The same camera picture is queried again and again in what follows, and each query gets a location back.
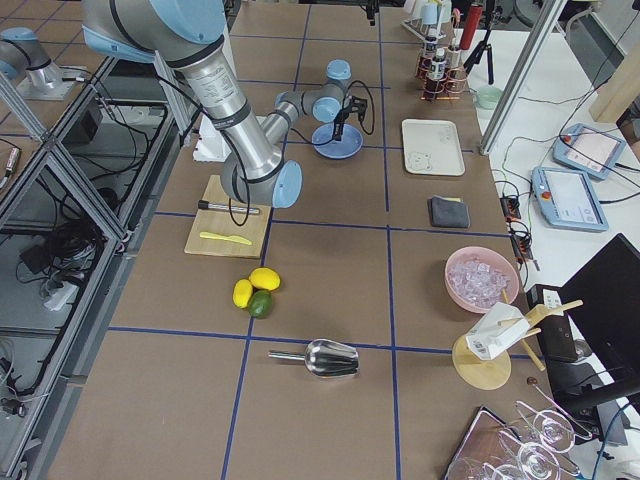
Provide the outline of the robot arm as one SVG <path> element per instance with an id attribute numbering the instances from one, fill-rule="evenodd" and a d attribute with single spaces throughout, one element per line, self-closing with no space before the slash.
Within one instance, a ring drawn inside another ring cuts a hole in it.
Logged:
<path id="1" fill-rule="evenodd" d="M 76 84 L 76 74 L 56 64 L 26 27 L 1 32 L 1 73 L 19 80 L 17 91 L 27 100 L 62 101 Z"/>
<path id="2" fill-rule="evenodd" d="M 302 190 L 302 169 L 284 158 L 277 142 L 302 115 L 342 135 L 350 113 L 363 115 L 368 103 L 350 93 L 351 69 L 337 59 L 316 90 L 285 92 L 273 112 L 258 120 L 224 53 L 227 25 L 220 1 L 85 1 L 83 33 L 95 51 L 138 63 L 161 56 L 180 72 L 198 104 L 231 149 L 221 184 L 233 200 L 289 208 Z"/>

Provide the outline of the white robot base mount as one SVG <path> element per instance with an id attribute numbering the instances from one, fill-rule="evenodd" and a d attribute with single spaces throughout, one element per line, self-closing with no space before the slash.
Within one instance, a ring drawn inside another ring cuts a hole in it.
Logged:
<path id="1" fill-rule="evenodd" d="M 204 116 L 198 129 L 193 158 L 197 162 L 224 162 L 231 149 L 221 133 L 215 129 L 209 118 Z"/>

